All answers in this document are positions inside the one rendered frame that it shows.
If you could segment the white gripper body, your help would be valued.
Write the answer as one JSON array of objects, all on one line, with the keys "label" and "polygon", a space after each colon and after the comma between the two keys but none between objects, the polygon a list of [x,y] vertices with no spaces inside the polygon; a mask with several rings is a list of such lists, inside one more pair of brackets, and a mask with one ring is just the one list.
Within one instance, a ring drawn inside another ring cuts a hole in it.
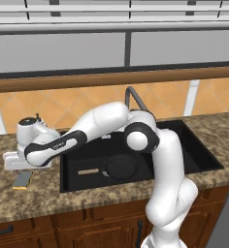
[{"label": "white gripper body", "polygon": [[42,167],[31,166],[23,157],[19,157],[16,151],[3,154],[4,168],[6,171],[41,170]]}]

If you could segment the grey and yellow sponge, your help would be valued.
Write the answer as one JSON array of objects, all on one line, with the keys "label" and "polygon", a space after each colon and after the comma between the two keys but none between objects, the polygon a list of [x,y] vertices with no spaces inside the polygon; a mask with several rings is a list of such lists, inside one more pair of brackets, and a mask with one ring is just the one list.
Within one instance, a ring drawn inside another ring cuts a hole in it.
[{"label": "grey and yellow sponge", "polygon": [[16,178],[13,189],[14,190],[26,190],[30,184],[33,172],[32,171],[22,171]]}]

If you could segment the black sink basin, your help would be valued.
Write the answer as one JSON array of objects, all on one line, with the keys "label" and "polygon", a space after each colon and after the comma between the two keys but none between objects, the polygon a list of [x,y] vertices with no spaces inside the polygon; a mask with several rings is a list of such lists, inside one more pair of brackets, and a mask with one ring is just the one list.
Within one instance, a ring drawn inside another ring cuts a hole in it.
[{"label": "black sink basin", "polygon": [[[182,120],[161,121],[159,129],[170,129],[180,138],[184,173],[223,170],[208,148],[194,135]],[[94,173],[78,175],[78,171],[102,168],[106,159],[114,155],[130,155],[136,160],[138,171],[125,180],[117,180]],[[124,183],[150,180],[154,178],[152,157],[149,153],[138,153],[130,150],[124,143],[123,133],[111,133],[109,138],[99,138],[89,142],[77,150],[60,156],[60,192],[76,192]]]}]

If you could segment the brown wooden drawer front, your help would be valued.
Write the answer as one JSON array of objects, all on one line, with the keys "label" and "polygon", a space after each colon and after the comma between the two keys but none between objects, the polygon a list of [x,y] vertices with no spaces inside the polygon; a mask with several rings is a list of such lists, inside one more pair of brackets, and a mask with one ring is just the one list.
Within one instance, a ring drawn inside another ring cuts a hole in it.
[{"label": "brown wooden drawer front", "polygon": [[0,230],[8,225],[13,231],[0,235],[0,248],[58,248],[49,216],[1,223]]}]

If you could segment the brown wooden cupboard door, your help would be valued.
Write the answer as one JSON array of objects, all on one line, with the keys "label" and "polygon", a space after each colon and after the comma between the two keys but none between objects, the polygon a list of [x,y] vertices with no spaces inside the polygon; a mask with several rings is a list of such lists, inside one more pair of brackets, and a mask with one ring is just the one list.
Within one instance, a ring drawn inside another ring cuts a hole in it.
[{"label": "brown wooden cupboard door", "polygon": [[57,229],[60,248],[136,248],[138,221],[146,216],[131,216],[98,224]]}]

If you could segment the brown wooden cupboard trim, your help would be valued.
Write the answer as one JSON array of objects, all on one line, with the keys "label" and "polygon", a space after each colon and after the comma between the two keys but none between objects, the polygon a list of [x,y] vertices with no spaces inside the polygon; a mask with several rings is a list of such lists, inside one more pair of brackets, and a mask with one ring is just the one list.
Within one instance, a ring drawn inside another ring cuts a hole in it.
[{"label": "brown wooden cupboard trim", "polygon": [[0,93],[208,78],[229,78],[229,67],[0,79]]}]

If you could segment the dark grey tap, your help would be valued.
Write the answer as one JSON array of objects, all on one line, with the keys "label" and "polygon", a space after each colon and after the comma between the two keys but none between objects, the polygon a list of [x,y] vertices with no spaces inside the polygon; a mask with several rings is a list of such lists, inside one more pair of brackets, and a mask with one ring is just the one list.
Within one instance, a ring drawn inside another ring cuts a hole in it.
[{"label": "dark grey tap", "polygon": [[144,104],[143,100],[140,98],[136,90],[132,86],[128,86],[125,90],[125,100],[124,104],[126,106],[130,106],[130,97],[133,97],[137,105],[140,107],[141,110],[147,110],[146,105]]}]

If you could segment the pale grey cupboard row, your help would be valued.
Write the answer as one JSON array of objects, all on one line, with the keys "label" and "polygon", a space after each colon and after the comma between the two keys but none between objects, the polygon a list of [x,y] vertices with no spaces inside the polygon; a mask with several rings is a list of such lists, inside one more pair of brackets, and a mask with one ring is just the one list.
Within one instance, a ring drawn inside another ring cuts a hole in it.
[{"label": "pale grey cupboard row", "polygon": [[0,32],[229,28],[229,0],[24,0],[0,3]]}]

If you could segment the brown wooden cupboard panel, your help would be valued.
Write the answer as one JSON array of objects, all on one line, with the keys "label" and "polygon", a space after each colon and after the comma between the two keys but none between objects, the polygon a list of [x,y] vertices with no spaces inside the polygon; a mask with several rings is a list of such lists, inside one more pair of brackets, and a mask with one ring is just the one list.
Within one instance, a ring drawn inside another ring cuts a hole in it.
[{"label": "brown wooden cupboard panel", "polygon": [[206,248],[228,191],[229,186],[223,186],[199,192],[180,228],[180,238],[187,248]]}]

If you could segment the wide grey wall cupboard door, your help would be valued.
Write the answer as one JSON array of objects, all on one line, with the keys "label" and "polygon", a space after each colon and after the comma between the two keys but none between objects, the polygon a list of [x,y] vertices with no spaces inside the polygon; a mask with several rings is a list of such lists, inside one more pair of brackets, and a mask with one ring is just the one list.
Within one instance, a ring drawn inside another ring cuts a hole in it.
[{"label": "wide grey wall cupboard door", "polygon": [[123,33],[0,36],[0,73],[121,67]]}]

